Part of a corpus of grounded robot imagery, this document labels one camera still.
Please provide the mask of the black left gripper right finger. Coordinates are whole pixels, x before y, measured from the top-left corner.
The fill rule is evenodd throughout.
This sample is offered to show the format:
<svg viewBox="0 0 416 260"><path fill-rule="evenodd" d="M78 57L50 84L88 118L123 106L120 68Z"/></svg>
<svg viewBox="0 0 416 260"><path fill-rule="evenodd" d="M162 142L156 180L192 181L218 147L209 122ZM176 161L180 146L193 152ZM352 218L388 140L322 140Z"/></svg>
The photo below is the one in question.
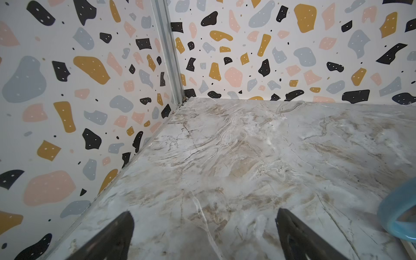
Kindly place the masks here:
<svg viewBox="0 0 416 260"><path fill-rule="evenodd" d="M315 233L288 209L275 218L279 240L287 260L345 260L346 257Z"/></svg>

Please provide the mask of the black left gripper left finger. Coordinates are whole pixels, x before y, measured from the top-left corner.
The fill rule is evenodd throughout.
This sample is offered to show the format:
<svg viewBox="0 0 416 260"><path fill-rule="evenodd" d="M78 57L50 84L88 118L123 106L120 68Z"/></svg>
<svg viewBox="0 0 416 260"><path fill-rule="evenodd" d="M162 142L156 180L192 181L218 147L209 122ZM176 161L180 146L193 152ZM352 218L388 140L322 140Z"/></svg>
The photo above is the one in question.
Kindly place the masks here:
<svg viewBox="0 0 416 260"><path fill-rule="evenodd" d="M126 260L134 232L134 219L129 211L121 213L103 228L69 260Z"/></svg>

